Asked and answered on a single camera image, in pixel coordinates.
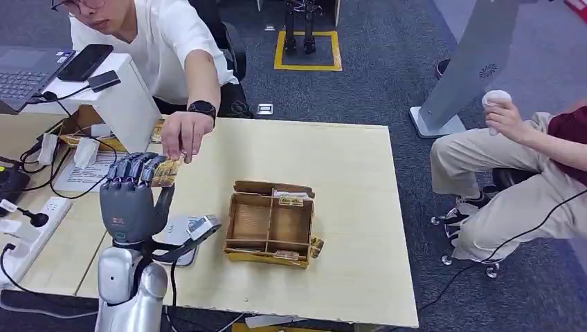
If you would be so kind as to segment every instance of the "beige pants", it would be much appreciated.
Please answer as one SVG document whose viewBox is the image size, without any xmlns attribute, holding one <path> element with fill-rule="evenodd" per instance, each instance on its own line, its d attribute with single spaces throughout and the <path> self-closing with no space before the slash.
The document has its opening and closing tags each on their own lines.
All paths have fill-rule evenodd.
<svg viewBox="0 0 587 332">
<path fill-rule="evenodd" d="M 527 121 L 546 132 L 552 116 L 536 113 Z M 436 140 L 430 155 L 433 191 L 438 194 L 479 193 L 474 172 L 505 167 L 539 173 L 497 194 L 477 214 L 466 219 L 453 241 L 453 257 L 483 260 L 511 237 L 536 227 L 560 202 L 587 189 L 567 176 L 546 156 L 512 142 L 503 135 L 491 136 L 488 129 L 472 129 Z M 503 246 L 492 259 L 511 254 L 521 242 L 535 238 L 568 239 L 587 237 L 587 194 L 558 207 L 535 230 Z"/>
</svg>

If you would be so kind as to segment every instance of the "black smartwatch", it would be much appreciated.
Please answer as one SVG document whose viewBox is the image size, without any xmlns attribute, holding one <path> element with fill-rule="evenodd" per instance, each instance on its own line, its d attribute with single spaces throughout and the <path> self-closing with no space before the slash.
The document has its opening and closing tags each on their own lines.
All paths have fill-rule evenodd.
<svg viewBox="0 0 587 332">
<path fill-rule="evenodd" d="M 216 107 L 209 102 L 197 100 L 188 107 L 188 112 L 197 112 L 211 116 L 216 126 Z"/>
</svg>

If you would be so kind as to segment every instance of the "glasses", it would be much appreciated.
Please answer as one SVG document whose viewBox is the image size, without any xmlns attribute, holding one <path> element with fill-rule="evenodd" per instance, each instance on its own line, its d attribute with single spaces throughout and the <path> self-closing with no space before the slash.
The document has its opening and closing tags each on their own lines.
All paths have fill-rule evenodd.
<svg viewBox="0 0 587 332">
<path fill-rule="evenodd" d="M 51 9 L 57 12 L 60 8 L 65 8 L 71 14 L 79 15 L 82 13 L 81 6 L 100 9 L 104 7 L 105 3 L 106 0 L 51 0 Z"/>
</svg>

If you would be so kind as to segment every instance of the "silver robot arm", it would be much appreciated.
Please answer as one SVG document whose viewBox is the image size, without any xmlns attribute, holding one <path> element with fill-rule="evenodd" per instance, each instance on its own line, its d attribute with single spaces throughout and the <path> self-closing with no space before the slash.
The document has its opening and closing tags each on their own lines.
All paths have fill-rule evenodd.
<svg viewBox="0 0 587 332">
<path fill-rule="evenodd" d="M 167 223 L 175 189 L 164 187 L 154 203 L 151 180 L 163 161 L 153 153 L 131 154 L 111 166 L 100 187 L 102 219 L 113 242 L 98 260 L 96 332 L 159 332 L 168 277 L 155 261 L 176 261 L 220 228 L 216 217 L 202 216 L 190 220 L 189 239 L 180 246 L 153 240 Z"/>
<path fill-rule="evenodd" d="M 110 247 L 100 255 L 96 332 L 160 331 L 167 273 L 161 265 L 151 262 L 136 283 L 134 275 L 140 261 L 139 252 L 117 247 Z"/>
</svg>

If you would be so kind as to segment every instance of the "maroon shirt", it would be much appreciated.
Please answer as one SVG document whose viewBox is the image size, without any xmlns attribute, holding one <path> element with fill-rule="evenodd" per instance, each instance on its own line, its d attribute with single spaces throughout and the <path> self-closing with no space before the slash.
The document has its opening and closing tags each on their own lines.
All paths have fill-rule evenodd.
<svg viewBox="0 0 587 332">
<path fill-rule="evenodd" d="M 548 124 L 548 134 L 571 142 L 587 144 L 587 106 L 583 106 L 572 113 L 565 113 L 552 118 Z M 554 160 L 553 162 L 565 174 L 587 185 L 587 172 L 563 165 Z"/>
</svg>

